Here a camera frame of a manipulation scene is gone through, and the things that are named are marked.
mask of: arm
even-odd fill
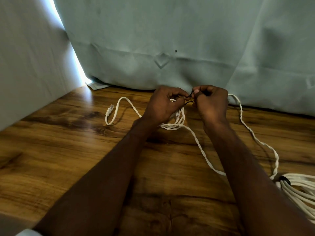
[[[221,160],[249,235],[314,235],[315,228],[260,167],[226,119],[227,91],[193,88],[206,134]]]
[[[148,136],[185,103],[179,88],[160,87],[127,135],[48,211],[34,230],[44,236],[112,235],[127,187]]]

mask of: light blue curtain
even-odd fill
[[[315,116],[315,0],[55,0],[87,76]]]

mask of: white cable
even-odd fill
[[[251,135],[253,136],[254,140],[266,147],[268,147],[270,150],[273,151],[275,158],[276,158],[276,162],[275,162],[275,168],[273,170],[273,174],[270,176],[270,179],[273,180],[274,177],[278,174],[278,167],[279,167],[279,155],[278,153],[275,151],[275,149],[271,146],[269,146],[266,143],[261,142],[254,134],[253,130],[250,129],[245,122],[242,119],[243,116],[243,109],[242,109],[242,105],[240,100],[238,99],[238,97],[236,97],[233,94],[228,94],[228,96],[232,96],[236,99],[239,107],[240,107],[240,120],[241,123],[250,131]],[[116,105],[116,110],[115,110],[115,114],[113,116],[113,119],[111,120],[110,123],[107,122],[107,118],[110,115],[110,113],[112,112],[112,110],[114,109],[114,105],[111,105],[108,110],[106,111],[105,114],[105,122],[107,125],[111,125],[113,123],[113,121],[115,120],[116,116],[117,116],[117,111],[118,111],[118,107],[119,107],[119,103],[120,100],[122,99],[126,99],[130,105],[132,106],[132,108],[134,109],[134,111],[139,115],[139,117],[141,117],[141,115],[139,114],[139,112],[136,110],[136,108],[133,106],[133,104],[130,102],[129,99],[127,99],[126,97],[121,97]],[[207,164],[209,165],[209,167],[214,170],[216,173],[226,176],[226,174],[220,170],[216,170],[213,165],[210,163],[210,161],[207,159],[207,156],[205,154],[205,152],[202,150],[202,147],[195,135],[195,133],[187,126],[184,125],[184,121],[185,121],[185,112],[184,112],[184,107],[181,107],[180,109],[177,110],[177,112],[175,112],[171,118],[175,116],[175,123],[162,123],[159,125],[159,127],[162,127],[166,130],[177,130],[181,127],[185,127],[187,130],[189,130],[191,132],[191,134],[194,136],[195,141],[203,155],[203,157],[206,159]],[[284,180],[280,180],[280,182],[276,182],[277,186],[279,188],[281,188],[283,190],[283,192],[289,197],[289,199],[291,199],[302,211],[304,211],[304,213],[306,214],[307,218],[312,222],[315,223],[315,209],[310,207],[309,205],[313,205],[315,206],[315,182],[314,180],[311,179],[315,179],[315,176],[310,176],[310,175],[303,175],[303,174],[284,174],[284,177],[286,177],[287,179],[289,179],[291,185],[295,185],[295,186],[299,186],[300,188],[302,188],[304,190],[304,192],[297,190],[295,188],[293,188],[292,186],[290,186],[286,181]]]

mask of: wooden floor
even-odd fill
[[[143,114],[152,93],[81,87],[0,133],[0,213],[38,221],[50,206],[127,133],[137,114],[121,101],[106,126],[110,104],[128,97]],[[208,159],[222,170],[196,109],[188,125]],[[257,145],[229,107],[232,128],[268,174],[274,156]],[[280,156],[279,172],[315,174],[315,120],[245,108],[244,121]],[[239,235],[242,226],[227,179],[212,171],[191,133],[158,129],[147,141],[130,183],[119,235]]]

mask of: wooden surface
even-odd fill
[[[127,133],[137,114],[122,100],[106,126],[110,104],[128,97],[143,114],[152,93],[80,87],[0,133],[0,213],[38,221],[74,182]],[[185,106],[188,125],[208,159],[222,170],[196,109]],[[244,121],[280,156],[279,172],[315,173],[315,121],[244,109]],[[274,156],[257,145],[229,107],[232,128],[271,173]],[[147,141],[130,183],[119,235],[239,235],[242,226],[225,177],[212,171],[191,133],[158,129]]]

